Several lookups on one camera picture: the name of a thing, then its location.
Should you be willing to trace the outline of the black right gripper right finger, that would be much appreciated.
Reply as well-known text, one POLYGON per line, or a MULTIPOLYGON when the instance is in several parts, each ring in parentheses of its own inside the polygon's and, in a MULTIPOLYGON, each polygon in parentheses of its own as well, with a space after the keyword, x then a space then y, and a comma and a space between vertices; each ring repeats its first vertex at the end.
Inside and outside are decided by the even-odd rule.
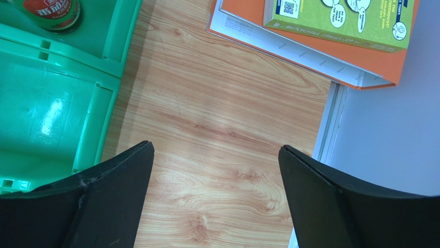
POLYGON ((279 168, 299 247, 439 247, 439 197, 366 182, 284 145, 279 168))

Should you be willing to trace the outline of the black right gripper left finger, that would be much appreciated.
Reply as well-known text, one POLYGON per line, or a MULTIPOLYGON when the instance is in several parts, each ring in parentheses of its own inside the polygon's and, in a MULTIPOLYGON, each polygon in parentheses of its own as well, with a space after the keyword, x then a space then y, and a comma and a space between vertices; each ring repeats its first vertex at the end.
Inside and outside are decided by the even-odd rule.
POLYGON ((30 192, 1 196, 1 247, 133 247, 154 161, 143 141, 30 192))

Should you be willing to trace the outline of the yellow cap soy sauce bottle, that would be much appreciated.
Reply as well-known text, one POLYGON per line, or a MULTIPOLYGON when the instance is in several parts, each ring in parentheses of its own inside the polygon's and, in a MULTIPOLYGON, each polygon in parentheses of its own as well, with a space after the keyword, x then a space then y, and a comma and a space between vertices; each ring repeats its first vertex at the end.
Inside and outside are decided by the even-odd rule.
POLYGON ((10 1, 39 27, 64 32, 71 29, 81 17, 81 4, 77 0, 22 0, 10 1))

